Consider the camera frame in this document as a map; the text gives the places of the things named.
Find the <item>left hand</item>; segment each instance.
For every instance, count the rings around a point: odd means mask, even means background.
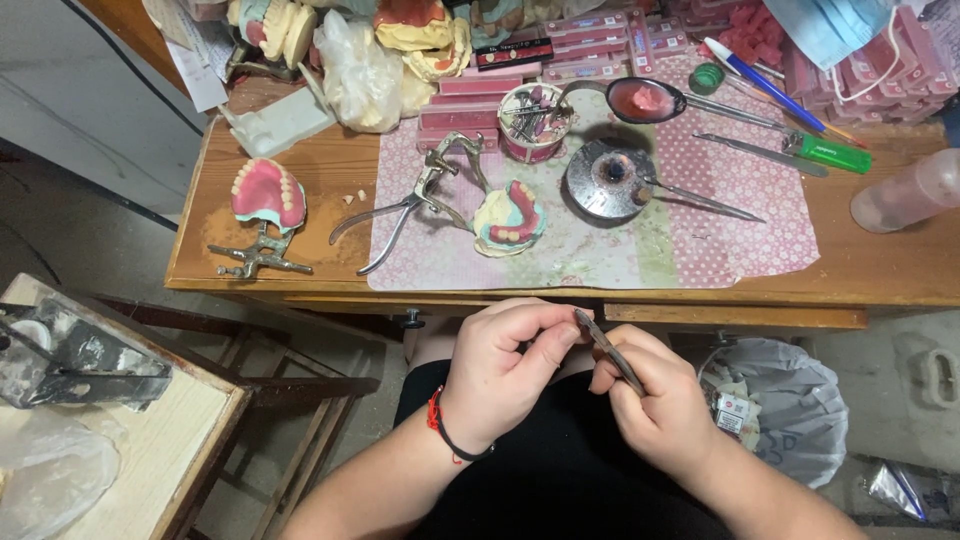
[[[592,317],[592,312],[585,309]],[[458,448],[480,454],[533,409],[574,343],[586,343],[573,306],[505,300],[464,321],[440,406]],[[520,343],[536,337],[526,353]]]

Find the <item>black cable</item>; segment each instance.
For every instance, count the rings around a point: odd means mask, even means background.
[[[140,82],[143,83],[144,86],[146,86],[151,92],[153,92],[154,95],[157,98],[159,98],[160,101],[163,102],[163,105],[166,105],[167,107],[169,107],[170,110],[172,110],[180,120],[183,120],[184,124],[189,126],[190,129],[194,131],[194,133],[196,133],[199,136],[204,136],[204,132],[202,132],[200,128],[195,126],[193,122],[189,120],[189,118],[184,116],[183,113],[180,112],[180,110],[177,109],[177,107],[174,106],[173,103],[170,103],[170,100],[167,99],[167,96],[160,93],[160,90],[157,90],[156,86],[154,86],[150,81],[148,81],[146,77],[144,77],[143,73],[140,72],[140,70],[137,69],[135,65],[133,65],[133,62],[130,61],[130,58],[128,58],[126,54],[124,54],[123,50],[120,49],[120,46],[116,44],[113,38],[111,38],[109,34],[107,34],[107,32],[104,31],[104,29],[101,28],[99,24],[97,24],[97,21],[93,20],[93,18],[90,15],[86,14],[84,10],[81,10],[76,4],[71,2],[71,0],[60,0],[60,1],[67,8],[70,8],[72,12],[76,13],[81,19],[83,19],[86,24],[90,25],[90,28],[96,31],[96,33],[99,34],[100,37],[102,37],[103,40],[107,42],[107,45],[109,45],[110,48],[113,49],[113,52],[116,53],[116,55],[120,57],[120,60],[122,60],[123,63],[125,63],[127,67],[130,69],[130,71],[133,72],[133,75],[136,75],[136,78],[139,79]]]
[[[36,248],[34,247],[34,244],[31,244],[29,240],[24,238],[23,235],[20,234],[16,229],[8,225],[6,221],[0,220],[0,227],[2,227],[8,233],[12,234],[17,240],[20,240],[21,242],[23,242],[23,245],[27,246],[27,249],[29,249],[34,254],[34,257],[36,257],[36,260],[39,261],[39,263],[42,264],[44,268],[46,268],[47,272],[50,273],[50,277],[54,279],[54,282],[57,285],[63,285],[63,282],[60,281],[60,276],[58,276],[57,272],[54,271],[53,266],[50,266],[50,263],[47,262],[47,259],[43,258],[43,255],[41,255],[40,252],[36,250]]]

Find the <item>lower denture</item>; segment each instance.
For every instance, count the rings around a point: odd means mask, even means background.
[[[233,180],[230,206],[237,215],[271,210],[278,216],[274,224],[293,229],[303,223],[306,204],[300,183],[283,165],[266,158],[248,160]]]
[[[493,225],[490,227],[490,241],[497,244],[521,244],[533,236],[540,223],[540,215],[534,210],[534,194],[519,181],[510,182],[507,195],[520,210],[523,223],[515,227]]]

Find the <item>blue face mask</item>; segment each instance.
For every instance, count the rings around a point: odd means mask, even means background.
[[[764,0],[793,42],[827,71],[867,44],[899,0]]]

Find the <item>green bottle cap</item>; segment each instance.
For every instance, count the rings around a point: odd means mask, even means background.
[[[726,75],[719,65],[709,61],[701,63],[690,73],[690,90],[695,94],[709,96],[723,84],[724,77]]]

